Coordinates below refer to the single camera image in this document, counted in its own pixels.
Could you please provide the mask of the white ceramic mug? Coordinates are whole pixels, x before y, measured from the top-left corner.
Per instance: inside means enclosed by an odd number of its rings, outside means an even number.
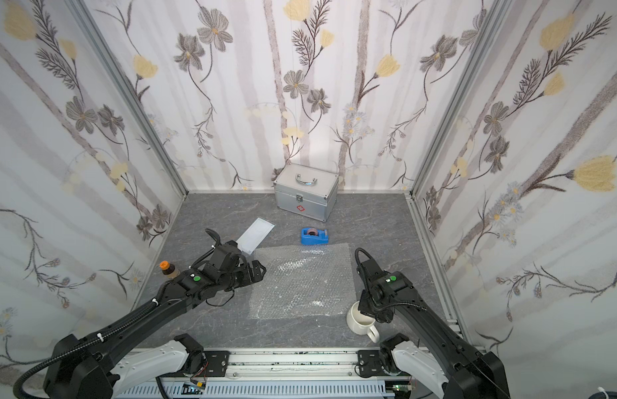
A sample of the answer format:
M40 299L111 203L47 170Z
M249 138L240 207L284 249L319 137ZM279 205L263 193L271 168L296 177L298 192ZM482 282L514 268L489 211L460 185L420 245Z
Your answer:
M373 343L378 343L380 334L375 327L376 319L361 313L360 302L356 301L348 310L347 325L349 329L360 336L367 336Z

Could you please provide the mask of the clear bubble wrap sheet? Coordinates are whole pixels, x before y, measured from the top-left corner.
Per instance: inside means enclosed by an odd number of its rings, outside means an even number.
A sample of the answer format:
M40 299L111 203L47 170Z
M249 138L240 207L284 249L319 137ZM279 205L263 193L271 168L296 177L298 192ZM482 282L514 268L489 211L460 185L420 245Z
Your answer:
M265 268L250 297L250 319L345 314L357 300L348 244L287 245L255 250Z

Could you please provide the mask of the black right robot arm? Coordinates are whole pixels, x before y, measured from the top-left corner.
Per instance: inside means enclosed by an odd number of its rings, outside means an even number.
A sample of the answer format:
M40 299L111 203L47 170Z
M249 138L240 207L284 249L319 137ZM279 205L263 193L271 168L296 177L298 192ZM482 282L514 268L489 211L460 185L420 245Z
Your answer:
M354 255L363 282L358 309L380 324L398 315L421 339L421 352L405 335L382 344L385 369L405 372L439 398L509 398L504 364L493 352L482 353L430 309L414 284L400 272L388 272L365 249Z

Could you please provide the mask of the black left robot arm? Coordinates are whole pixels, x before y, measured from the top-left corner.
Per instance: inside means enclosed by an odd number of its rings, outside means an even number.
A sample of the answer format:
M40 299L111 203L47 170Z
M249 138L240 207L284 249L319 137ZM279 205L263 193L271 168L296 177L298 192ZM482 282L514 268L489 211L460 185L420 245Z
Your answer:
M156 295L116 322L78 339L63 338L54 348L55 363L44 380L51 398L112 398L127 390L136 366L120 362L145 339L174 319L206 304L219 292L257 284L267 269L249 260L235 241L217 244Z

